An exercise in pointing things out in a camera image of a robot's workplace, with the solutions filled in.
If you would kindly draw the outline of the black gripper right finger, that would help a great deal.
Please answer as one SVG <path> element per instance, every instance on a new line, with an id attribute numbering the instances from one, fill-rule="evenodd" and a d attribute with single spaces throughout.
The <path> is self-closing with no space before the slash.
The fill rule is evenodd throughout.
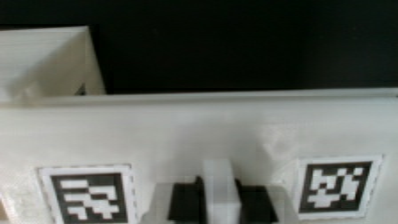
<path id="1" fill-rule="evenodd" d="M 239 180 L 234 180 L 234 184 L 241 202 L 237 224 L 273 224 L 278 221 L 278 217 L 266 187 L 243 185 Z"/>

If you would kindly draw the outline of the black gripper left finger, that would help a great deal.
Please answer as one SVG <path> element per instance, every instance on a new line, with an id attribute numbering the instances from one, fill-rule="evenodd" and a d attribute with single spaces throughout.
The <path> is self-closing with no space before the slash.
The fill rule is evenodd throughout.
<path id="1" fill-rule="evenodd" d="M 205 224 L 203 181 L 200 177 L 189 183 L 171 186 L 166 219 L 173 224 Z"/>

